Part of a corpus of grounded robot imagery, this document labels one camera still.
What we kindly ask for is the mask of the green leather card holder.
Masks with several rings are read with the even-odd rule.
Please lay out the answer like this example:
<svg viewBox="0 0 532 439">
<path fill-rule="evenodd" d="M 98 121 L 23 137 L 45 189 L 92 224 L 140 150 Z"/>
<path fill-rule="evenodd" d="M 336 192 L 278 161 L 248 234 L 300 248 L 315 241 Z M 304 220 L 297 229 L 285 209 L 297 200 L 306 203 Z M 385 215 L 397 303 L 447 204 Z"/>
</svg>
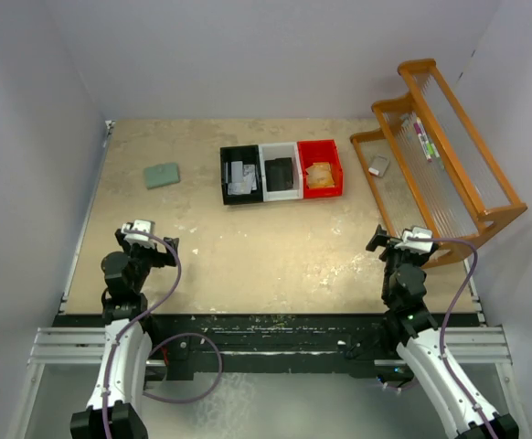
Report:
<svg viewBox="0 0 532 439">
<path fill-rule="evenodd" d="M 144 169 L 144 184 L 147 189 L 165 187 L 180 181 L 177 163 L 163 163 Z"/>
</svg>

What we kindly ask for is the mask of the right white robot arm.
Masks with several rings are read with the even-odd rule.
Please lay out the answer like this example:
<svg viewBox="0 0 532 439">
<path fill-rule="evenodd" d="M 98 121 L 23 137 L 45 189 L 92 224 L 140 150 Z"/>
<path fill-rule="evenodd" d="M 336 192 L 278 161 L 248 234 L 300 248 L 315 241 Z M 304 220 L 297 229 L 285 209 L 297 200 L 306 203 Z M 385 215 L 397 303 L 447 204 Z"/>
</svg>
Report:
<svg viewBox="0 0 532 439">
<path fill-rule="evenodd" d="M 502 415 L 473 385 L 445 340 L 445 331 L 459 296 L 468 285 L 466 275 L 438 324 L 424 296 L 427 274 L 422 269 L 441 243 L 460 243 L 477 253 L 469 241 L 433 237 L 422 227 L 405 229 L 399 237 L 378 226 L 366 246 L 383 252 L 385 264 L 381 299 L 387 307 L 381 350 L 401 358 L 427 394 L 449 438 L 517 438 L 519 426 L 512 415 Z"/>
</svg>

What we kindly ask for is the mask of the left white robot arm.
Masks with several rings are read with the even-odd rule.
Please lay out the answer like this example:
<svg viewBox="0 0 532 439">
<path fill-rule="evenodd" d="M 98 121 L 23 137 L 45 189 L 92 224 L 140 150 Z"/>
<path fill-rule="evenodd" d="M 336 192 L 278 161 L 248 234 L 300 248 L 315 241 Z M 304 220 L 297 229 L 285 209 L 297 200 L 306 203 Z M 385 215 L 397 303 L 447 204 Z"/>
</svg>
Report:
<svg viewBox="0 0 532 439">
<path fill-rule="evenodd" d="M 73 438 L 146 438 L 141 418 L 146 359 L 162 341 L 150 328 L 142 292 L 154 268 L 180 267 L 178 239 L 154 236 L 154 223 L 124 223 L 115 238 L 121 249 L 101 260 L 106 288 L 101 295 L 104 351 L 86 409 L 71 416 Z"/>
</svg>

